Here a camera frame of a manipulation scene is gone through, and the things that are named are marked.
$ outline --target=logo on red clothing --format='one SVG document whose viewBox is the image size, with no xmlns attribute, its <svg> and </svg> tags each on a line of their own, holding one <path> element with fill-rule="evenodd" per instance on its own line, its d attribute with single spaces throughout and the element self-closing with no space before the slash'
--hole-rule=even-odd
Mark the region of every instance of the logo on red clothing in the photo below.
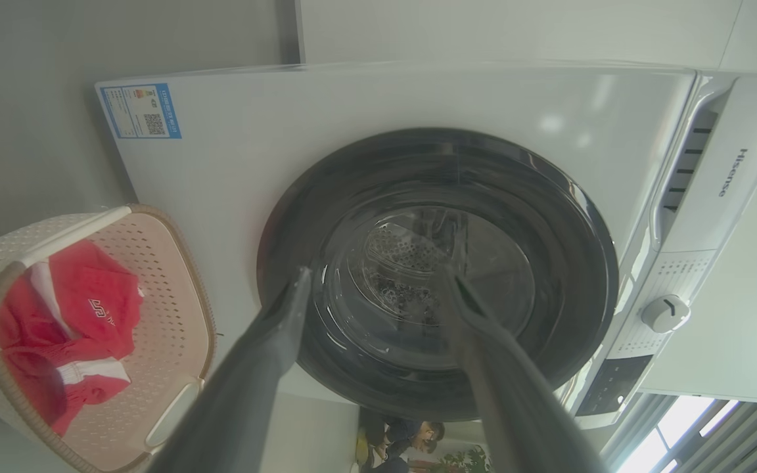
<svg viewBox="0 0 757 473">
<path fill-rule="evenodd" d="M 101 306 L 101 302 L 98 299 L 90 299 L 89 305 L 93 306 L 93 311 L 95 311 L 95 316 L 98 318 L 105 318 L 107 317 L 107 321 L 110 323 L 110 325 L 115 326 L 115 321 L 113 320 L 113 317 L 108 317 L 110 313 L 108 311 L 105 311 L 104 308 Z"/>
</svg>

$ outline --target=red clothing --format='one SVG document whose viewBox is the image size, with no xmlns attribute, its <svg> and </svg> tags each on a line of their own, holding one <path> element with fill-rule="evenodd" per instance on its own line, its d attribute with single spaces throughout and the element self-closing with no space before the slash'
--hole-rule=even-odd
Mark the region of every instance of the red clothing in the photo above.
<svg viewBox="0 0 757 473">
<path fill-rule="evenodd" d="M 59 307 L 46 305 L 28 272 L 20 276 L 0 307 L 0 348 L 31 404 L 63 435 L 83 405 L 107 401 L 130 383 L 117 360 L 133 351 L 142 297 L 136 276 L 92 242 L 69 246 L 47 265 L 53 290 L 44 295 Z"/>
</svg>

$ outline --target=blue and white sticker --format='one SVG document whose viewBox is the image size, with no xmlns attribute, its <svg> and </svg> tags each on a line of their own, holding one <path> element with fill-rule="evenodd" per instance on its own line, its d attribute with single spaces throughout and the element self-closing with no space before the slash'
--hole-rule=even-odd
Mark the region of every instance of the blue and white sticker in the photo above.
<svg viewBox="0 0 757 473">
<path fill-rule="evenodd" d="M 168 84 L 101 87 L 117 138 L 182 138 Z"/>
</svg>

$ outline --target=qr code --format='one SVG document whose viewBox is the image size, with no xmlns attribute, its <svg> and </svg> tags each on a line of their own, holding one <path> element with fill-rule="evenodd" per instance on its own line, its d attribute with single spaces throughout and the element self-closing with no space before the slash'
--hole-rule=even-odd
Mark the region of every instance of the qr code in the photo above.
<svg viewBox="0 0 757 473">
<path fill-rule="evenodd" d="M 148 126 L 148 135 L 165 135 L 166 127 L 162 125 L 160 114 L 144 114 L 145 125 Z"/>
</svg>

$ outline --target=gray floor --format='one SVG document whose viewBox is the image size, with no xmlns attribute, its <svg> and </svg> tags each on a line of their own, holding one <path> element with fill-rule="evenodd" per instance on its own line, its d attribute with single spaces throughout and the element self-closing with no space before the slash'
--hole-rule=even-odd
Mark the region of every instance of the gray floor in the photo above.
<svg viewBox="0 0 757 473">
<path fill-rule="evenodd" d="M 292 60 L 281 24 L 274 0 L 0 1 L 0 235 L 135 200 L 96 81 Z M 0 471 L 69 469 L 0 422 Z"/>
</svg>

